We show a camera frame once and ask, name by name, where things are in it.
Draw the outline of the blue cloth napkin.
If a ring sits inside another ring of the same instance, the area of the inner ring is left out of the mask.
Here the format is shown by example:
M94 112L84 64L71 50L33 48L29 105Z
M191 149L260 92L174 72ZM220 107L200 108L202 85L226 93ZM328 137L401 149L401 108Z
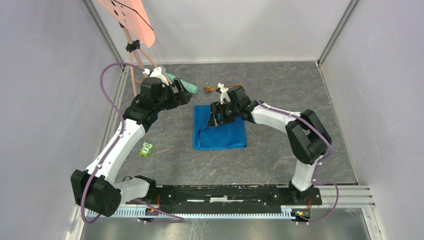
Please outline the blue cloth napkin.
M240 117L229 124L208 127L210 113L208 105L193 107L192 146L195 150L229 150L247 146L245 122Z

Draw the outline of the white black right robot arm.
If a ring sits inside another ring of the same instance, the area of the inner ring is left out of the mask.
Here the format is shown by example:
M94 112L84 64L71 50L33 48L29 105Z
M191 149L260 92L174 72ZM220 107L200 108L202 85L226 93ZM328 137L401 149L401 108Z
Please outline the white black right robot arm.
M219 83L219 101L210 105L208 127L217 127L241 118L285 133L297 159L295 173L288 184L289 199L302 204L313 189L318 162L332 150L332 139L316 113L310 109L294 112L251 100L242 86L226 87Z

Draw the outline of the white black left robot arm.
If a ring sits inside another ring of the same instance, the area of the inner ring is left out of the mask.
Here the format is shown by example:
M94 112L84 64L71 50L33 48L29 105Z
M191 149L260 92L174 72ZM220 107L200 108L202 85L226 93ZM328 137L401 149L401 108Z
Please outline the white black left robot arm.
M121 125L99 156L85 169L75 170L71 185L77 205L101 216L112 216L121 204L139 198L145 204L157 198L156 182L147 177L115 182L116 176L130 151L146 134L158 114L186 105L191 94L179 78L166 85L159 77L147 77L140 93L124 111Z

